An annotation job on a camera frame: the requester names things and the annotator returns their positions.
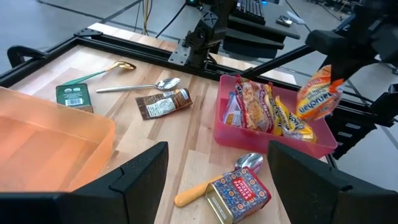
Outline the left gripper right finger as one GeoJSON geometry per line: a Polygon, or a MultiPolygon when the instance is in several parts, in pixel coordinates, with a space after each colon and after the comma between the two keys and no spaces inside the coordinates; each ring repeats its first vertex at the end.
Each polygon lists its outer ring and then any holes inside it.
{"type": "Polygon", "coordinates": [[[291,224],[398,224],[398,192],[378,187],[277,141],[269,168],[291,224]]]}

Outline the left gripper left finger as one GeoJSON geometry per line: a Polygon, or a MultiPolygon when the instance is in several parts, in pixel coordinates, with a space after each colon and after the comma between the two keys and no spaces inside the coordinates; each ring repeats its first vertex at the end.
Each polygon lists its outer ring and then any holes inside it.
{"type": "Polygon", "coordinates": [[[0,192],[0,224],[154,224],[168,161],[162,141],[72,192],[0,192]]]}

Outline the yellow ramen packet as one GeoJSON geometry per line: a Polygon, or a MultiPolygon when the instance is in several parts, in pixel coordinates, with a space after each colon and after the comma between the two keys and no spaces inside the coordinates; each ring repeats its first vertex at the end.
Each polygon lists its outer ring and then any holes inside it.
{"type": "Polygon", "coordinates": [[[275,97],[275,105],[283,136],[306,142],[317,142],[317,136],[313,129],[298,116],[291,113],[280,100],[280,96],[275,97]]]}

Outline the smoked paprika tin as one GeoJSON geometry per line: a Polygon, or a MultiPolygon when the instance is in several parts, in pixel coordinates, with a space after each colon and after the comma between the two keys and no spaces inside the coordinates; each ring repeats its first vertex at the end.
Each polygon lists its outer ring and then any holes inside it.
{"type": "Polygon", "coordinates": [[[205,199],[219,224],[236,224],[262,209],[271,194],[252,169],[243,167],[208,184],[205,199]]]}

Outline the red beef ramen packet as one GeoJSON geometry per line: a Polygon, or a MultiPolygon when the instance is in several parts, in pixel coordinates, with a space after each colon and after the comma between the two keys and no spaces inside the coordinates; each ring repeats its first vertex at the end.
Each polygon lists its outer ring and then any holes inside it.
{"type": "Polygon", "coordinates": [[[282,135],[282,125],[273,99],[273,85],[257,83],[236,75],[235,94],[240,109],[241,126],[276,136],[282,135]]]}

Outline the blue and white packet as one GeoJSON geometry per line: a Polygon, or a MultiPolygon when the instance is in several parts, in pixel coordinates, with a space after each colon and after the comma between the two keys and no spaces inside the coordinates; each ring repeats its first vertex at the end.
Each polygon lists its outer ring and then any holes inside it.
{"type": "Polygon", "coordinates": [[[223,114],[222,122],[230,126],[246,128],[245,112],[242,97],[235,91],[231,91],[229,93],[229,100],[223,114]]]}

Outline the brown snack packet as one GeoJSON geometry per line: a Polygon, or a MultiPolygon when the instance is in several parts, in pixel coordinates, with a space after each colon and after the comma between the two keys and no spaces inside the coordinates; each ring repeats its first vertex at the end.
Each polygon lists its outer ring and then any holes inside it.
{"type": "Polygon", "coordinates": [[[136,103],[143,119],[156,119],[189,107],[193,101],[189,91],[181,88],[156,95],[137,97],[136,103]]]}

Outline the orange translucent plastic bin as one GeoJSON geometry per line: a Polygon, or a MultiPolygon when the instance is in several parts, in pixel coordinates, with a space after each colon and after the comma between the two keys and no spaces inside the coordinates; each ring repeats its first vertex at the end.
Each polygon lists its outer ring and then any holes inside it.
{"type": "Polygon", "coordinates": [[[0,87],[0,192],[71,192],[113,153],[104,116],[0,87]]]}

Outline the black metal stand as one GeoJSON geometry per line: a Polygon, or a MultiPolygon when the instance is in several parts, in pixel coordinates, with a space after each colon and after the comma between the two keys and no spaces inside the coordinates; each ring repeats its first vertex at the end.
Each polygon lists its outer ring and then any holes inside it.
{"type": "Polygon", "coordinates": [[[266,0],[261,1],[266,21],[264,25],[234,17],[232,13],[236,7],[235,0],[233,11],[228,17],[228,31],[223,42],[223,49],[230,55],[235,55],[236,58],[268,59],[267,62],[258,65],[248,73],[251,77],[262,75],[313,52],[309,46],[303,45],[276,56],[277,52],[284,48],[284,40],[287,37],[299,40],[300,34],[294,25],[286,27],[276,23],[280,15],[288,16],[283,6],[266,0]]]}

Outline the black keyboard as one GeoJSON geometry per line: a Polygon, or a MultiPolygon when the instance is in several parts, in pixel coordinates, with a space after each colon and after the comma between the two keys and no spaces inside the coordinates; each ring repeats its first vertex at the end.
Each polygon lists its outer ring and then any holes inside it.
{"type": "Polygon", "coordinates": [[[261,0],[236,0],[232,15],[260,25],[266,23],[261,0]]]}

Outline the plain silver spoon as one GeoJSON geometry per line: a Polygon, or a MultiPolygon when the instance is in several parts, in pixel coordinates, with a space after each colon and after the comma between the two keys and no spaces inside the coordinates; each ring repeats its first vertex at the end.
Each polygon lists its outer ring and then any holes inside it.
{"type": "Polygon", "coordinates": [[[148,85],[133,85],[133,86],[120,86],[120,87],[112,87],[112,88],[103,88],[99,89],[97,93],[108,93],[108,92],[115,92],[115,91],[130,91],[142,88],[156,88],[158,90],[171,90],[176,87],[180,83],[179,78],[166,78],[161,80],[155,84],[148,84],[148,85]]]}

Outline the black table clamp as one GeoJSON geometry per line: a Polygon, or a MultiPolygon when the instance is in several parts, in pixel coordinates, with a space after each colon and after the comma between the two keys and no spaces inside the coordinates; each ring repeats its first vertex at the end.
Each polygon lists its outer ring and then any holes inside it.
{"type": "Polygon", "coordinates": [[[26,57],[33,59],[45,59],[47,58],[47,55],[48,54],[45,52],[22,45],[13,45],[7,50],[7,57],[12,68],[25,63],[26,57]]]}

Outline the yellow-handled spoon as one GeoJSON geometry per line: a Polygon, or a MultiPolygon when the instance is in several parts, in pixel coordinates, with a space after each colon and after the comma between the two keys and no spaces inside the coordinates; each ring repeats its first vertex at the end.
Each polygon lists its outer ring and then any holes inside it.
{"type": "MultiPolygon", "coordinates": [[[[243,167],[250,168],[254,173],[258,172],[263,164],[264,158],[259,153],[249,153],[241,156],[234,165],[234,169],[238,170],[243,167]]],[[[179,193],[174,198],[174,205],[177,207],[184,207],[189,203],[195,201],[197,198],[201,197],[208,186],[208,184],[222,178],[223,175],[219,175],[217,177],[212,178],[211,180],[207,180],[201,184],[198,184],[195,187],[192,187],[188,190],[185,190],[179,193]]]]}

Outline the green-handled gold spoon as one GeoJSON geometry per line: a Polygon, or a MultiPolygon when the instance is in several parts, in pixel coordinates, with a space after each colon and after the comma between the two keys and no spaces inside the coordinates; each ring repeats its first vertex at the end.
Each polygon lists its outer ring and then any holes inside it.
{"type": "Polygon", "coordinates": [[[70,80],[70,81],[64,83],[63,85],[74,85],[74,84],[78,84],[78,83],[81,83],[81,82],[83,82],[83,81],[85,81],[85,80],[88,80],[88,79],[90,79],[90,78],[93,78],[93,77],[95,77],[95,76],[97,76],[97,75],[101,75],[101,74],[103,74],[103,73],[109,72],[110,70],[112,70],[112,69],[114,69],[114,68],[122,68],[122,69],[125,69],[125,70],[135,70],[135,69],[136,69],[136,66],[133,65],[133,64],[131,64],[131,63],[129,63],[129,62],[116,61],[116,62],[114,62],[114,63],[112,64],[111,67],[109,67],[109,68],[107,68],[107,69],[105,69],[105,70],[102,70],[102,71],[99,71],[99,72],[96,72],[96,73],[92,73],[92,74],[90,74],[90,75],[86,75],[86,76],[81,77],[81,78],[77,78],[77,79],[74,79],[74,80],[70,80]]]}

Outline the black aluminium table frame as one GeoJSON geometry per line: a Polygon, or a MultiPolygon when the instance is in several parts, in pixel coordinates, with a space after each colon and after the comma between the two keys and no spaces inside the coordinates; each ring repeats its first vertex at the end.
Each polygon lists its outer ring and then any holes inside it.
{"type": "MultiPolygon", "coordinates": [[[[193,68],[189,65],[176,65],[168,61],[172,54],[170,51],[85,28],[76,32],[73,37],[46,50],[45,53],[48,54],[47,58],[33,59],[26,57],[25,63],[1,74],[0,86],[13,86],[77,45],[83,45],[107,53],[136,59],[165,68],[171,68],[179,72],[189,73],[210,80],[218,81],[223,74],[239,73],[257,82],[267,81],[267,78],[264,77],[263,74],[255,77],[249,76],[248,73],[251,72],[253,68],[240,71],[237,68],[227,67],[213,62],[206,64],[204,68],[193,68]]],[[[397,122],[395,119],[396,116],[398,116],[398,84],[391,85],[389,91],[383,93],[379,99],[371,103],[370,106],[353,101],[341,100],[332,117],[327,119],[328,124],[332,127],[333,135],[337,136],[338,132],[343,129],[343,125],[346,123],[358,124],[361,129],[355,131],[350,140],[342,141],[341,145],[335,150],[333,154],[334,157],[338,159],[345,154],[349,148],[353,147],[360,139],[370,132],[370,127],[372,125],[378,124],[391,127],[397,122]]]]}

